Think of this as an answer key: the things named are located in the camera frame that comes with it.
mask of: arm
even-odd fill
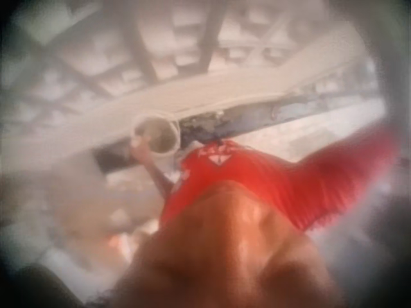
[[[306,228],[345,212],[388,169],[395,154],[390,128],[374,123],[305,158],[294,175],[299,223]]]
[[[148,139],[142,138],[138,146],[130,147],[131,156],[137,159],[147,170],[152,178],[156,188],[159,190],[161,196],[167,200],[173,189],[174,183],[170,181],[164,173],[155,165],[150,147],[148,146]]]

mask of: red sleeve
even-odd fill
[[[299,223],[309,228],[345,212],[388,169],[395,154],[394,136],[382,124],[372,124],[306,157],[293,181],[296,204],[304,213]]]

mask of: skin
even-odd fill
[[[131,152],[153,168],[145,142]],[[240,184],[226,181],[142,245],[114,290],[112,307],[343,306],[310,239]]]

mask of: blurred background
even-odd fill
[[[81,301],[120,277],[162,207],[126,153],[136,116],[161,110],[179,123],[179,150],[157,159],[173,180],[192,141],[232,138],[297,162],[383,117],[380,63],[357,24],[337,12],[322,0],[16,6],[1,46],[1,253],[9,272],[42,264]],[[380,203],[409,194],[409,159],[396,168],[402,177],[375,189]],[[385,209],[378,202],[310,234],[353,296],[396,260],[368,233]],[[409,253],[405,211],[408,230],[392,238]]]

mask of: red shirt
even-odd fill
[[[191,205],[210,185],[234,180],[282,212],[299,230],[326,225],[349,209],[394,159],[396,147],[382,126],[290,163],[233,141],[211,143],[182,161],[182,175],[166,201],[161,225]]]

